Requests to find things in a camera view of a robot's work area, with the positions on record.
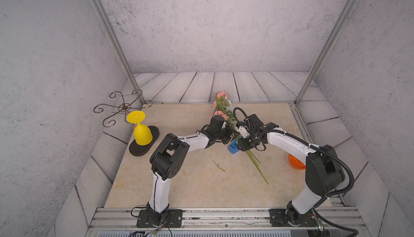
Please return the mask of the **artificial flower bouquet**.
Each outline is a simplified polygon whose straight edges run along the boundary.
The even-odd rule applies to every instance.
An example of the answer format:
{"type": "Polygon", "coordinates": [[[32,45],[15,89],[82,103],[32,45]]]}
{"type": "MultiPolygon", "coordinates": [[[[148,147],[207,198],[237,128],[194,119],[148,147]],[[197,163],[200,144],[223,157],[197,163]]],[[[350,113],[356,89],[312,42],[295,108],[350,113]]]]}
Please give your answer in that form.
{"type": "MultiPolygon", "coordinates": [[[[226,122],[229,122],[231,126],[236,125],[236,119],[234,116],[234,113],[231,111],[232,104],[229,100],[228,95],[225,92],[219,92],[215,96],[215,101],[213,102],[214,112],[213,115],[219,115],[222,116],[226,122]]],[[[261,169],[260,169],[260,161],[258,158],[253,154],[252,151],[246,151],[245,152],[253,165],[256,167],[262,178],[264,179],[265,183],[269,185],[269,182],[263,175],[261,169]]]]}

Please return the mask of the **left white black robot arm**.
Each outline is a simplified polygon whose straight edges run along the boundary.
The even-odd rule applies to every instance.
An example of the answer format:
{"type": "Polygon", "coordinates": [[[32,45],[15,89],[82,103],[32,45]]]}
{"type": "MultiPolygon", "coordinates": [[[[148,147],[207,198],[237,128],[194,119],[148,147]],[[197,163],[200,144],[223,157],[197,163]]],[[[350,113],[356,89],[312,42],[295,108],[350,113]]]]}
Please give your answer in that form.
{"type": "Polygon", "coordinates": [[[169,208],[171,179],[180,171],[188,153],[211,147],[217,142],[229,143],[235,136],[233,127],[221,116],[215,115],[210,123],[194,135],[167,134],[150,158],[153,189],[146,211],[162,221],[169,208]]]}

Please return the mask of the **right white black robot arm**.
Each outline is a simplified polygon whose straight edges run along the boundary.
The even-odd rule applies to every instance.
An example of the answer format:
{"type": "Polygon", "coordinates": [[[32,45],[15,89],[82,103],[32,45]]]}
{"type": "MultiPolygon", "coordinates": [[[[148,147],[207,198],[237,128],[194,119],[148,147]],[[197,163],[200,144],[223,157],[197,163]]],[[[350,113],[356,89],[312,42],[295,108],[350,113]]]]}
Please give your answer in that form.
{"type": "Polygon", "coordinates": [[[297,224],[305,215],[317,208],[330,196],[352,189],[355,177],[345,162],[340,160],[330,145],[319,146],[290,134],[274,123],[263,124],[252,114],[240,121],[236,119],[241,138],[237,148],[248,151],[259,145],[276,146],[305,165],[306,186],[287,205],[286,216],[297,224]]]}

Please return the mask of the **blue tape dispenser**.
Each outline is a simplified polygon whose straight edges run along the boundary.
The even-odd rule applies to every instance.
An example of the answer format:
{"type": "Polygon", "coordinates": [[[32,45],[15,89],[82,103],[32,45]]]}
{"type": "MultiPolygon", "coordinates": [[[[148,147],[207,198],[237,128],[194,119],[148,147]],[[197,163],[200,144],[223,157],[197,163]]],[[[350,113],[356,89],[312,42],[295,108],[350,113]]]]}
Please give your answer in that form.
{"type": "Polygon", "coordinates": [[[229,151],[231,154],[235,154],[235,153],[239,152],[239,149],[238,149],[237,143],[238,143],[238,140],[236,139],[236,140],[232,141],[232,142],[229,144],[229,146],[227,147],[228,151],[229,151]]]}

